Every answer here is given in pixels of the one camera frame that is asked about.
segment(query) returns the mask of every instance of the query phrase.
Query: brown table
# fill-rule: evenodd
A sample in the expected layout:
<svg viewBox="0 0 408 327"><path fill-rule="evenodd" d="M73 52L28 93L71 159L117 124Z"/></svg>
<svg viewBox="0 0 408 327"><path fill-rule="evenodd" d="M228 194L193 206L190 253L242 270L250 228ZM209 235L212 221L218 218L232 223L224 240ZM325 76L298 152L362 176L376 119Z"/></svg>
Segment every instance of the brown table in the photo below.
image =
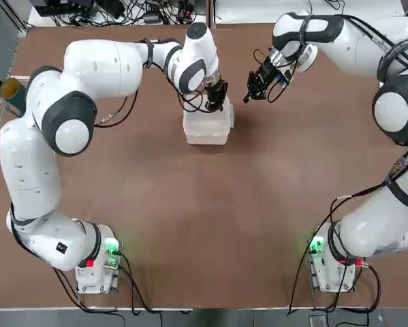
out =
<svg viewBox="0 0 408 327"><path fill-rule="evenodd" d="M125 124L97 130L84 154L60 158L61 208L115 231L151 306L287 306L302 249L331 200L379 182L403 152L373 122L375 80L346 76L323 54L277 103L243 104L249 70L257 68L252 51L270 45L271 29L215 31L236 112L226 146L187 145L175 92L150 69ZM62 66L74 40L182 41L184 34L180 26L34 28L19 42L12 74ZM98 101L99 116L121 102ZM51 268L19 249L7 231L9 201L0 173L0 307L71 306ZM382 278L381 305L408 307L408 253L371 262ZM295 305L311 306L302 271ZM369 305L374 291L366 272L341 304ZM130 299L122 280L119 294L87 303L130 307Z"/></svg>

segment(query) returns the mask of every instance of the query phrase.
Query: connector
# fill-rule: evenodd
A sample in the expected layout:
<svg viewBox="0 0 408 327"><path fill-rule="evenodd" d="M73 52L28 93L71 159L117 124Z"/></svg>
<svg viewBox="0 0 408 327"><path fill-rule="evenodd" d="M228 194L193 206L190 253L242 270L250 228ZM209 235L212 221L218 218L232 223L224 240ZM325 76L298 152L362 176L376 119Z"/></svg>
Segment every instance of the connector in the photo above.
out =
<svg viewBox="0 0 408 327"><path fill-rule="evenodd" d="M370 266L367 261L362 261L361 259L357 259L357 260L355 261L355 265L356 265L357 267L362 268L362 269L367 269L367 268L369 268L369 266Z"/></svg>

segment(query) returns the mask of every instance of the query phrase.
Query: black cable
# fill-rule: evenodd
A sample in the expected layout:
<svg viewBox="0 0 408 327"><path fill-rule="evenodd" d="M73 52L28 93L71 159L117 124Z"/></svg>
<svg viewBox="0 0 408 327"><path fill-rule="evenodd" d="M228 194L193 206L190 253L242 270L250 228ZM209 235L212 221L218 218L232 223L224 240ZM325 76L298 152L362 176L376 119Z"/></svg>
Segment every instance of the black cable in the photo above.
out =
<svg viewBox="0 0 408 327"><path fill-rule="evenodd" d="M343 8L341 9L341 14L345 11L346 2L344 0L325 0L325 2L330 5L334 10L340 10L341 4L343 4Z"/></svg>
<svg viewBox="0 0 408 327"><path fill-rule="evenodd" d="M157 67L157 68L164 74L163 68L161 68L161 67L160 67L158 64L156 64L156 63L153 63L153 65L154 65L155 67ZM193 97L193 98L191 98L191 99L186 99L186 97L185 97L183 94L181 94L181 92L176 88L175 84L174 84L169 78L166 77L166 80L168 80L170 86L173 87L174 90L176 91L176 94L178 95L179 103L180 103L180 105L183 107L183 110L184 110L184 111L186 111L186 112L197 112L197 111L198 111L198 112L203 112L203 113L205 113L205 114L210 114L210 113L211 113L210 111L203 110L203 109L200 108L201 105L202 105L202 102L204 101L204 96L203 96L203 94L202 94L201 91L195 90L195 91L196 91L195 97ZM199 105L199 106L195 106L194 104L191 103L191 101L193 101L194 99L196 99L198 96L201 97L201 102L200 102L200 105ZM184 103L183 103L183 102L189 104L189 105L193 108L193 110L188 110L188 109L186 109L186 107L184 106Z"/></svg>
<svg viewBox="0 0 408 327"><path fill-rule="evenodd" d="M277 81L276 83L274 83L272 85L272 87L269 90L269 93L267 94L267 101L268 101L269 104L272 104L275 101L277 101L280 98L280 96L282 96L282 94L284 93L286 88L290 85L290 82L293 80L293 76L294 76L294 73L296 71L296 66L298 65L298 61L299 61L299 58L297 58L296 61L294 62L292 76L290 77L290 80L288 81L287 85L285 85L285 87L282 90L279 91L278 95L274 99L270 100L270 94L272 93L272 90L274 89L274 87L279 84L279 81ZM288 65L291 65L291 64L292 63L286 63L285 65L278 66L277 68L285 67L285 66L288 66Z"/></svg>
<svg viewBox="0 0 408 327"><path fill-rule="evenodd" d="M262 61L259 61L258 60L258 58L257 58L257 56L256 56L256 53L257 52L259 52L264 58L266 58L266 55L260 50L260 49L255 49L254 51L253 51L253 58L255 59L255 61L257 61L257 63L259 64L259 65L262 65Z"/></svg>
<svg viewBox="0 0 408 327"><path fill-rule="evenodd" d="M344 19L347 19L351 24L353 24L355 27L357 27L359 30L361 30L361 32L363 32L364 34L366 34L366 36L368 38L370 38L371 40L374 40L374 37L371 33L369 33L368 31L366 31L366 29L364 29L363 27L361 27L358 23L363 24L365 27L367 27L368 29L370 29L374 34L377 35L377 37L379 37L381 40L383 40L384 42L386 42L389 46L393 47L395 44L394 42L392 42L390 39L388 39L384 34L380 33L376 28L372 27L370 24L368 24L367 22L363 21L361 18L358 18L356 16L352 16L352 15L340 15L341 17L343 17ZM408 54L404 51L400 54L400 56L404 57L407 61L408 61ZM403 65L404 67L406 67L408 69L408 63L405 63L404 61L402 61L401 59L397 58L396 59L401 65Z"/></svg>
<svg viewBox="0 0 408 327"><path fill-rule="evenodd" d="M117 309L113 309L113 310L89 309L85 305L83 305L79 301L79 299L78 299L74 289L72 288L72 286L71 286L71 284L69 282L69 279L66 277L66 275L64 275L64 273L61 270L58 270L58 269L53 268L53 267L52 267L52 269L53 269L55 275L57 276L57 278L59 279L61 286L63 286L63 289L65 290L65 292L67 294L67 297L72 301L72 303L76 307L78 307L79 309L83 310L86 313L97 313L97 314L102 314L102 315L115 315L117 317L120 317L123 320L124 327L126 326L125 318L121 314L117 313L117 312L119 312L119 310L117 310ZM60 276L59 273L61 273L61 276L63 276L63 278L67 281L67 284L68 284L70 290L72 291L73 295L78 299L78 302L74 298L72 298L72 295L69 293L69 290L67 289L67 287L64 284L63 280L61 279L61 276Z"/></svg>
<svg viewBox="0 0 408 327"><path fill-rule="evenodd" d="M125 254L121 253L121 256L128 262L127 257L125 256ZM140 292L140 289L138 288L136 281L134 281L134 278L131 274L131 272L129 272L128 270L126 270L125 268L123 268L122 266L119 266L119 269L121 269L129 278L129 280L131 281L131 284L133 285L134 290L136 291L138 298L140 299L140 302L142 303L144 309L146 311L148 311L149 313L152 314L156 314L156 313L161 313L163 311L158 311L158 310L153 310L150 307L148 307L148 305L146 304L146 302L143 299L142 293Z"/></svg>
<svg viewBox="0 0 408 327"><path fill-rule="evenodd" d="M133 102L131 104L131 107L129 107L129 110L128 110L127 114L120 121L117 121L115 123L111 123L109 125L96 124L95 127L96 128L111 128L111 127L115 127L115 126L120 125L121 123L123 123L128 118L128 116L131 114L131 111L133 111L133 108L134 108L134 105L136 104L136 100L137 100L137 96L138 96L138 90L139 89L137 89L137 91L134 93Z"/></svg>
<svg viewBox="0 0 408 327"><path fill-rule="evenodd" d="M103 125L104 123L106 123L107 121L113 119L115 116L117 116L123 109L123 107L125 106L125 103L127 102L128 97L125 97L125 99L123 100L122 106L114 113L114 114L109 114L107 116L105 116L103 119L101 119L100 122L95 124L95 127L99 127L101 125Z"/></svg>
<svg viewBox="0 0 408 327"><path fill-rule="evenodd" d="M313 14L313 5L311 4L311 0L308 0L308 2L310 3L310 15Z"/></svg>
<svg viewBox="0 0 408 327"><path fill-rule="evenodd" d="M334 212L340 208L342 205L344 205L344 203L346 203L347 201L349 201L350 198L346 198L344 199L342 202L340 202L339 204L337 204L337 206L334 208ZM319 232L320 228L325 224L325 222L329 219L329 215L326 216L326 218L320 223L319 227L317 227L317 229L314 231L312 237L310 238L310 240L308 241L307 247L304 250L304 253L302 254L302 257L300 259L299 265L298 265L298 270L296 271L296 276L294 278L294 283L293 283L293 288L292 288L292 296L290 298L290 304L289 304L289 308L288 308L288 314L287 315L291 315L293 312L296 312L297 309L292 310L293 307L293 300L294 300L294 293L296 291L296 286L298 284L298 278L299 278L299 273L300 273L300 268L304 262L305 256L308 253L308 249L309 246L311 244L311 242L313 241L313 239L315 238L315 236L317 235L317 233Z"/></svg>
<svg viewBox="0 0 408 327"><path fill-rule="evenodd" d="M125 261L127 263L129 274L132 276L131 264L129 264L128 258L125 257L124 255L122 255L122 253L121 253L121 256L125 259ZM131 292L131 312L136 317L140 317L142 315L142 312L141 311L136 311L136 308L134 307L134 280L131 280L131 290L132 290L132 292Z"/></svg>
<svg viewBox="0 0 408 327"><path fill-rule="evenodd" d="M359 192L357 192L357 193L354 193L354 194L351 195L350 198L345 198L343 201L341 201L340 203L338 203L338 204L335 206L334 209L332 209L332 210L330 211L330 213L326 216L326 218L320 223L320 225L319 225L319 227L316 229L316 231L314 231L313 235L311 236L310 240L309 240L308 243L307 243L307 246L306 246L306 248L305 248L305 250L304 250L304 253L302 254L302 257L301 257L300 262L299 262L299 265L298 265L298 270L296 271L296 276L295 276L294 283L293 283L293 288L292 288L292 296L291 296L291 298L290 298L290 304L289 304L289 309L288 309L288 314L287 314L287 315L290 315L290 314L292 314L293 312L296 312L296 310L292 310L292 307L293 307L293 301L294 301L294 294L295 294L295 291L296 291L296 286L297 286L297 284L298 284L298 278L299 278L299 274L300 274L300 268L302 267L302 264L303 264L303 262L304 262L304 259L305 259L306 255L307 255L307 253L308 253L310 244L311 244L311 242L313 241L314 237L315 237L315 236L317 235L317 233L319 232L320 228L325 224L325 222L330 218L330 216L331 216L336 210L338 210L342 205L344 205L344 203L346 203L347 201L349 201L349 200L351 200L351 199L357 198L357 197L359 197L359 196L365 196L365 195L367 195L367 194L373 193L374 191L377 191L378 189L380 189L380 188L383 187L384 185L385 185L385 182L382 182L382 183L380 183L380 184L378 184L378 185L376 185L376 186L369 187L369 188L367 188L367 189L363 189L362 191L359 191Z"/></svg>
<svg viewBox="0 0 408 327"><path fill-rule="evenodd" d="M374 274L377 283L377 293L374 303L371 305L370 308L367 309L342 308L343 310L352 313L372 313L378 307L379 301L381 300L381 279L379 278L378 272L376 271L376 269L373 268L371 264L368 265L368 269Z"/></svg>
<svg viewBox="0 0 408 327"><path fill-rule="evenodd" d="M366 314L367 316L367 321L365 324L356 324L354 322L339 322L337 325L335 325L334 327L338 327L341 325L350 325L350 326L359 326L359 327L368 327L368 325L370 325L370 313ZM326 317L326 324L327 326L329 326L328 324L328 316Z"/></svg>

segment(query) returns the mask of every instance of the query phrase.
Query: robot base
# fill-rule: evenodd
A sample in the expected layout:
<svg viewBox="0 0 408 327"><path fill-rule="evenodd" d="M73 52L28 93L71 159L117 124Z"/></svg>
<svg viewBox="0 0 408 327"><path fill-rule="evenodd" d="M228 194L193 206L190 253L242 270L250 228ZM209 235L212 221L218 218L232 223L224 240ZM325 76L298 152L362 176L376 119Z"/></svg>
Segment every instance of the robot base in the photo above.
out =
<svg viewBox="0 0 408 327"><path fill-rule="evenodd" d="M200 97L188 95L194 106L200 105ZM202 105L200 108L206 110L207 94L202 95ZM193 110L188 103L184 104L187 110ZM187 112L184 110L183 127L187 143L189 144L212 144L225 145L228 134L234 126L234 109L228 97L223 103L223 110L217 110L212 113L205 112Z"/></svg>
<svg viewBox="0 0 408 327"><path fill-rule="evenodd" d="M117 293L118 290L119 270L106 265L111 256L106 251L106 240L114 239L114 234L106 225L97 226L101 232L101 249L93 266L75 267L77 290L80 294L109 294ZM116 259L116 263L120 264L120 257Z"/></svg>
<svg viewBox="0 0 408 327"><path fill-rule="evenodd" d="M307 266L310 270L311 288L313 292L337 293L342 284L345 266L334 259L328 246L328 230L330 223L325 223L311 241ZM340 292L352 290L355 277L355 264L346 268L345 279Z"/></svg>

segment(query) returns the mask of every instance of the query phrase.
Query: power cord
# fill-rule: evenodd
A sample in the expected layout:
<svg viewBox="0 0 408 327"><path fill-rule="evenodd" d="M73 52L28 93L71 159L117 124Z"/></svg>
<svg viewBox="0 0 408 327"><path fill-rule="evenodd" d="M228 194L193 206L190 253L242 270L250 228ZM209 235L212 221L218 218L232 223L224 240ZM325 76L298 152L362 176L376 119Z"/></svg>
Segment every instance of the power cord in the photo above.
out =
<svg viewBox="0 0 408 327"><path fill-rule="evenodd" d="M36 253L32 252L30 249L28 249L28 247L25 246L25 244L22 242L18 231L16 230L16 228L14 227L14 223L13 223L13 219L14 219L14 205L13 202L10 202L10 215L11 215L11 221L10 221L10 227L12 229L12 235L14 237L14 239L16 240L16 242L18 243L18 245L24 249L26 252L30 253L31 255L34 255L35 257L39 258L41 261L45 262L40 256L38 256ZM99 310L99 309L90 309L87 308L83 303L81 303L81 301L78 299L78 296L76 295L76 292L74 291L71 283L69 282L69 279L64 275L64 273L59 270L56 269L54 267L52 267L53 271L55 272L55 274L57 275L57 278L60 281L60 284L63 286L63 289L65 290L65 293L67 294L67 297L72 301L72 303L78 307L79 309L83 310L86 313L97 313L97 314L103 314L103 315L115 315L115 316L119 316L121 317L121 319L123 320L123 326L125 327L125 318L120 315L118 312L118 309L112 309L112 310ZM61 276L64 278L64 280L66 280L67 285L69 286L69 289L71 290L72 294L74 295L74 298L72 297L72 295L69 293L69 290L66 288Z"/></svg>
<svg viewBox="0 0 408 327"><path fill-rule="evenodd" d="M86 307L79 299L78 296L76 295L76 292L74 291L71 283L69 282L69 279L66 277L66 275L64 274L63 271L56 269L56 268L52 268L55 272L55 275L57 276L57 278L60 281L60 284L63 286L63 289L65 290L67 297L73 302L73 304L78 307L79 309L81 309L82 311L84 311L85 313L97 313L97 314L103 314L103 315L115 315L117 317L120 317L123 321L123 326L126 326L125 323L125 318L119 314L119 310L118 309L113 309L113 310L100 310L100 309L90 309L88 307ZM67 286L69 287L69 289L71 290L72 294L74 295L75 299L72 298L72 295L69 293L69 290L66 288L66 285L64 284L62 278L64 278L64 280L66 280Z"/></svg>
<svg viewBox="0 0 408 327"><path fill-rule="evenodd" d="M346 2L344 0L324 0L328 5L330 5L334 10L339 11L341 9L341 14L345 11Z"/></svg>
<svg viewBox="0 0 408 327"><path fill-rule="evenodd" d="M127 263L128 270L126 268L122 267L122 266L119 266L119 269L122 270L128 276L129 280L131 281L131 297L132 297L132 308L131 308L131 310L132 310L133 314L137 315L137 316L140 315L140 312L135 311L135 308L134 308L134 291L136 291L136 293L138 295L138 298L139 298L140 302L142 303L144 309L148 313L155 314L155 315L158 314L159 318L160 318L160 327L163 327L163 315L162 315L163 311L158 311L158 310L154 310L152 308L149 308L149 306L146 304L146 302L143 299L142 293L140 292L140 290L139 290L139 288L138 288L138 286L136 284L136 281L133 278L133 275L131 273L131 265L129 264L128 258L123 253L117 253L117 254L120 254L122 256L122 258Z"/></svg>
<svg viewBox="0 0 408 327"><path fill-rule="evenodd" d="M158 64L156 64L156 63L153 63L153 65L154 65L155 67L157 67L157 68L164 74L163 68L161 68L161 67L160 67ZM195 95L195 97L192 97L191 99L187 99L187 98L176 88L175 84L174 84L169 78L166 77L166 80L168 80L170 86L173 87L173 89L176 91L176 94L178 95L179 103L180 103L181 107L183 107L183 110L184 110L184 111L186 111L186 112L203 112L203 113L205 113L205 114L210 114L210 113L212 113L212 112L210 112L210 111L203 110L203 109L200 108L201 105L202 105L202 102L204 101L204 96L203 96L203 94L202 94L201 91L196 90L196 95ZM191 103L191 102L192 102L194 99L196 99L197 97L199 97L199 96L200 96L200 98L201 98L200 105L199 105L199 106L195 106L195 105L194 105L193 103ZM187 109L187 108L184 106L184 103L189 104L189 105L193 108L193 110Z"/></svg>
<svg viewBox="0 0 408 327"><path fill-rule="evenodd" d="M279 91L279 93L278 93L278 95L277 95L276 97L274 97L273 99L270 99L270 94L272 93L274 87L278 85L279 81L277 81L276 83L274 83L274 84L272 85L272 87L271 87L270 90L269 90L269 93L267 94L267 102L268 102L269 104L272 104L272 103L274 103L275 101L277 101L277 100L280 98L280 96L282 96L282 94L284 93L284 91L288 88L289 84L290 84L290 83L292 82L292 80L293 80L293 76L294 76L294 73L295 73L295 71L296 71L296 66L298 65L298 62L299 62L299 58L297 58L297 59L294 61L292 76L290 77L288 83ZM277 68L285 67L285 66L291 65L292 63L293 63L293 61L292 61L291 63L286 63L285 65L280 65L280 66L278 66Z"/></svg>
<svg viewBox="0 0 408 327"><path fill-rule="evenodd" d="M134 93L133 102L132 102L131 106L129 107L129 110L128 110L127 114L120 121L117 121L115 123L111 123L109 125L103 125L107 121L113 119L123 109L123 106L125 105L126 101L128 100L128 97L125 97L125 100L123 101L122 106L114 114L109 114L108 116L104 117L99 123L95 124L95 127L96 128L111 128L111 127L116 127L117 125L120 125L121 123L126 121L128 116L131 114L131 111L133 111L134 105L136 104L137 96L138 96L138 90L139 89L137 89L137 91Z"/></svg>

